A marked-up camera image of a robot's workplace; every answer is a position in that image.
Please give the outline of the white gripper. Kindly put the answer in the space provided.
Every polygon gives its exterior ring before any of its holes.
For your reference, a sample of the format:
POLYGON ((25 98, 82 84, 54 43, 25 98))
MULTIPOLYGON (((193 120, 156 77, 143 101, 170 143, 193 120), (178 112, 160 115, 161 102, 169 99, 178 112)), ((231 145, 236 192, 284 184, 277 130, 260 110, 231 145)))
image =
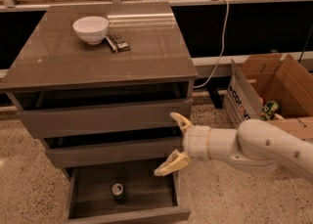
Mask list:
POLYGON ((192 122, 178 112, 172 112, 170 117, 178 124, 183 133, 184 152, 180 153, 178 150, 174 150, 167 160, 155 170, 155 176, 166 176, 181 170, 188 166, 191 160, 209 160, 208 141, 211 128, 200 125, 192 126, 192 122))

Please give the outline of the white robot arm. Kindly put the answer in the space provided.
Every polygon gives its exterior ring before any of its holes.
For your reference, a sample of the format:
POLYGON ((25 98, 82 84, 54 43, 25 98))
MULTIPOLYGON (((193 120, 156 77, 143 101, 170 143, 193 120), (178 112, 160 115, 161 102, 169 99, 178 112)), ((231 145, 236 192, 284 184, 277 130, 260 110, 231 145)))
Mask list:
POLYGON ((263 120, 243 121, 236 129, 194 125, 173 112, 171 118, 182 132, 182 149, 174 150, 156 170, 166 176, 193 161, 219 160, 231 167, 256 174, 268 174, 283 166, 313 182, 313 146, 263 120))

